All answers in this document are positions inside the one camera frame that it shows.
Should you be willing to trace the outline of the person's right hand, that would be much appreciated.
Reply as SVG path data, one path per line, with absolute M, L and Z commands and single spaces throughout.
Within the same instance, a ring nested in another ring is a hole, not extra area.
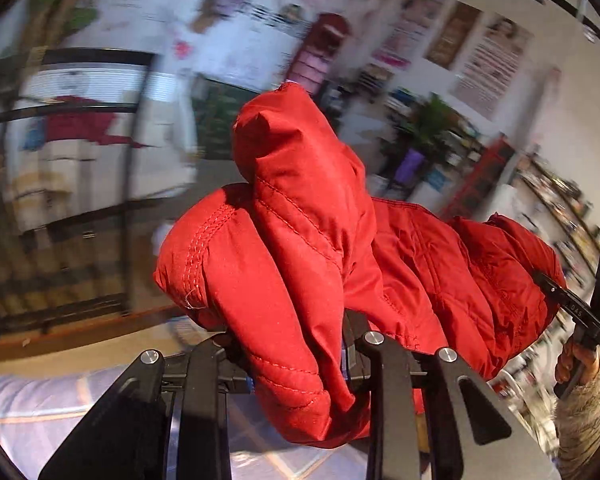
M 579 366 L 583 366 L 580 376 L 579 385 L 583 386 L 594 379 L 600 369 L 600 358 L 597 350 L 584 348 L 582 344 L 578 344 L 569 337 L 562 346 L 560 354 L 555 366 L 555 379 L 558 384 L 569 382 L 571 373 Z

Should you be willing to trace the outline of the grey knit sleeve forearm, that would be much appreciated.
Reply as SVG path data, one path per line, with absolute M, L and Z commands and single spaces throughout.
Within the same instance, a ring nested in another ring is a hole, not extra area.
M 577 479 L 600 447 L 600 367 L 589 382 L 574 388 L 566 400 L 557 401 L 554 423 L 560 478 Z

